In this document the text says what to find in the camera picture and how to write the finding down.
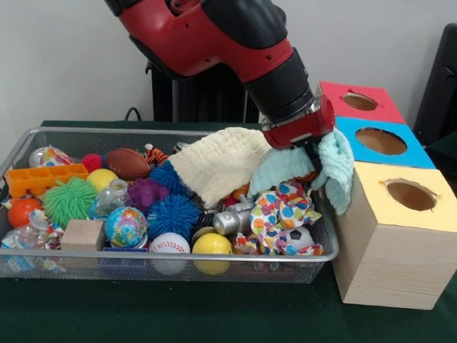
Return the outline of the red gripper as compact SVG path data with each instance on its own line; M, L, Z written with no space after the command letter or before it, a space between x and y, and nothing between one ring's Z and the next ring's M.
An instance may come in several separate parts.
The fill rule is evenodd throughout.
M300 145L304 141L317 139L332 132L336 123L335 111L329 98L318 95L309 110L301 112L292 119L279 124L263 122L263 135L266 141L278 150ZM306 142L304 145L311 163L317 172L321 172L322 165L317 145Z

